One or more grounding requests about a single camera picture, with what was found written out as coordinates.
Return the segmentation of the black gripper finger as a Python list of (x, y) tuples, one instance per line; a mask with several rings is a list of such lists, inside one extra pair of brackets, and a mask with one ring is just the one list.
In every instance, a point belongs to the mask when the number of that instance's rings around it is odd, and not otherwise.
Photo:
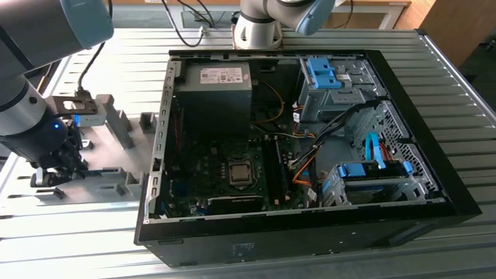
[(31, 162), (36, 173), (31, 177), (32, 187), (55, 187), (75, 177), (84, 178), (84, 162), (79, 150), (60, 149)]
[(83, 139), (78, 128), (70, 129), (68, 141), (71, 147), (71, 156), (74, 157), (76, 168), (79, 171), (87, 171), (88, 163), (80, 154), (80, 150), (83, 149)]

